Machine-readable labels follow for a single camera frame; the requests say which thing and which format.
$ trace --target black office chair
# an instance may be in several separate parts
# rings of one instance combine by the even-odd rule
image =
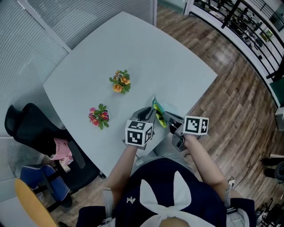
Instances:
[[[56,173],[47,177],[52,181],[62,177],[72,194],[92,182],[97,176],[105,178],[100,170],[77,145],[67,130],[57,128],[33,103],[28,103],[22,111],[11,105],[5,118],[5,129],[14,139],[27,145],[42,154],[56,153],[56,144],[53,138],[65,139],[72,152],[74,161],[69,164],[70,171],[65,172],[58,160],[55,160]]]

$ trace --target hand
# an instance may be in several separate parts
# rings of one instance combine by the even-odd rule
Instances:
[[[197,140],[196,136],[192,135],[192,134],[185,133],[185,134],[183,134],[183,137],[185,139],[184,144],[185,144],[186,147],[188,147],[192,141]]]

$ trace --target floor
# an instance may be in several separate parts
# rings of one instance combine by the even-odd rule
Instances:
[[[270,198],[282,204],[284,186],[265,177],[265,168],[261,162],[256,163],[270,153],[284,155],[284,133],[277,131],[274,119],[276,106],[258,74],[230,42],[195,16],[159,6],[157,27],[189,48],[218,75],[191,109],[192,115],[210,118],[209,133],[201,143],[227,179],[234,177],[236,191],[255,200],[256,208]],[[192,165],[190,155],[186,160]],[[73,195],[72,208],[59,207],[51,215],[56,221],[75,226],[79,209],[93,205],[102,186],[103,180],[97,178]]]

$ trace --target green cloth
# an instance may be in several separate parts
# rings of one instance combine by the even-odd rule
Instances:
[[[284,106],[284,78],[271,83],[270,86],[272,87],[280,105]]]

